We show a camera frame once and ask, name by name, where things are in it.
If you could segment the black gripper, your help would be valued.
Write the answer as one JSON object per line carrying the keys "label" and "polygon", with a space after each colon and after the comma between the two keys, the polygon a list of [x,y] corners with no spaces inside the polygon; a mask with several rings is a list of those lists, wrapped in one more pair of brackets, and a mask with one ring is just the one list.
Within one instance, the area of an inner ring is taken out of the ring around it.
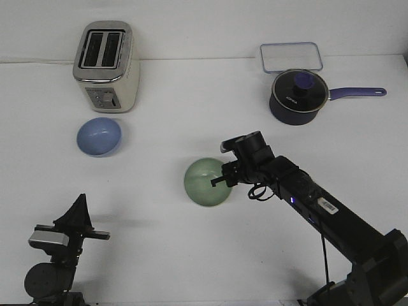
{"label": "black gripper", "polygon": [[221,166],[223,175],[210,181],[212,187],[221,182],[225,182],[227,187],[234,187],[238,183],[258,184],[268,180],[268,174],[261,167],[275,158],[270,146],[265,143],[260,131],[244,136],[242,150],[234,154],[237,160]]}
{"label": "black gripper", "polygon": [[[54,220],[53,223],[55,226],[37,224],[34,227],[34,231],[39,230],[64,233],[69,237],[68,246],[65,247],[61,245],[42,244],[34,245],[33,248],[43,250],[47,255],[53,257],[54,259],[79,257],[79,255],[82,253],[82,246],[85,238],[97,240],[110,239],[109,232],[94,230],[87,208],[87,198],[85,193],[80,194],[67,212],[60,218]],[[67,226],[72,228],[83,227],[85,231],[71,228],[58,229],[56,226]]]}

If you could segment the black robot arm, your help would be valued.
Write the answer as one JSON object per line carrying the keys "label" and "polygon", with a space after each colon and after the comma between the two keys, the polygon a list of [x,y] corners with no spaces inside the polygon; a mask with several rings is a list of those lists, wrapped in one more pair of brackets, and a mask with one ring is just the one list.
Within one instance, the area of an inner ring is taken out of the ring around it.
{"label": "black robot arm", "polygon": [[110,233],[96,231],[92,226],[84,193],[53,225],[34,227],[28,243],[43,250],[50,261],[34,265],[26,274],[24,287],[33,305],[87,304],[83,293],[71,290],[86,238],[109,240]]}
{"label": "black robot arm", "polygon": [[395,305],[407,294],[407,239],[401,231],[378,232],[288,158],[274,156],[259,131],[223,141],[220,150],[237,159],[221,166],[213,186],[224,181],[229,187],[269,187],[351,262],[345,280],[327,283],[307,305]]}

